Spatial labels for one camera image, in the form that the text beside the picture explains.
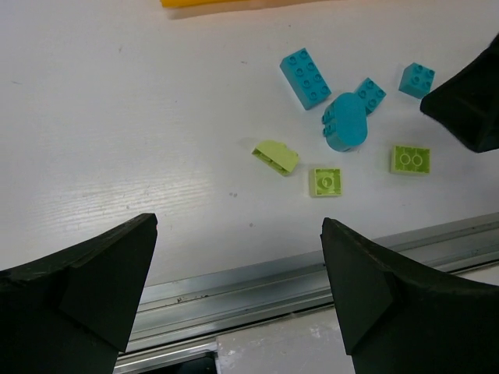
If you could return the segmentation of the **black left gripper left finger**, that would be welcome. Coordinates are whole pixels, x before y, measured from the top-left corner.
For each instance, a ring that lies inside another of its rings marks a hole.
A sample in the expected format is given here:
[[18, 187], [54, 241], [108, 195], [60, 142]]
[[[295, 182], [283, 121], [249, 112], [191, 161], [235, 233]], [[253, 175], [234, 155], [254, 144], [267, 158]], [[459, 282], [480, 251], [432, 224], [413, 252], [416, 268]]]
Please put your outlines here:
[[111, 373], [128, 345], [157, 241], [142, 213], [1, 272], [3, 373]]

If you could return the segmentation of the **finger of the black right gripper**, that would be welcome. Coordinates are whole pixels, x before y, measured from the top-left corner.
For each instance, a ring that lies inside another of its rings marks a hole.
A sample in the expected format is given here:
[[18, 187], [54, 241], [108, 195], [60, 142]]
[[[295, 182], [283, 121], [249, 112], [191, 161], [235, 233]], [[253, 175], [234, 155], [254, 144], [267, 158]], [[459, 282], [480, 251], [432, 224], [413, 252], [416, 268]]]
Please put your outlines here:
[[498, 148], [498, 38], [421, 101], [420, 111], [475, 153]]

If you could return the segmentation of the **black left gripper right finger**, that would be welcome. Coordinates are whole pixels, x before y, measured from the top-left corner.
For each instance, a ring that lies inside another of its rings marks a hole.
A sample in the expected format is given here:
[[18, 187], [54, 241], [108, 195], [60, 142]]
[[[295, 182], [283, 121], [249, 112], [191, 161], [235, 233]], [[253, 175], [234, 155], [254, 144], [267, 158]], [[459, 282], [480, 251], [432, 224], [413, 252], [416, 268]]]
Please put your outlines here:
[[357, 373], [495, 373], [498, 289], [432, 269], [327, 218], [320, 236]]

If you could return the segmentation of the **light green rectangular lego brick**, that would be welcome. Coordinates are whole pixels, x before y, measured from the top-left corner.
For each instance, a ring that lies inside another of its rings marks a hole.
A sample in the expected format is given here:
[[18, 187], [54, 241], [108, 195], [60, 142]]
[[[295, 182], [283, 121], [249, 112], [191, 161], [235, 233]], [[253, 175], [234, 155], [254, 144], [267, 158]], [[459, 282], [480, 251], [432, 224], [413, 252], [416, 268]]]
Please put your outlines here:
[[430, 173], [430, 149], [395, 145], [391, 151], [391, 172], [404, 175]]

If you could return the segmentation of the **light green sloped lego brick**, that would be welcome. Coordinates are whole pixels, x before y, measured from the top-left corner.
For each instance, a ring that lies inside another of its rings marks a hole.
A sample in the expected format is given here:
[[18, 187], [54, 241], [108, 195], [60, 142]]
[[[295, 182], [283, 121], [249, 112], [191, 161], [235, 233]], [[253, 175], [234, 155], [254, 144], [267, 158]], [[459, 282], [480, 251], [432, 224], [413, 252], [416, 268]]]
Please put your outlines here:
[[252, 155], [283, 176], [290, 175], [298, 165], [299, 155], [284, 143], [271, 139], [258, 143]]

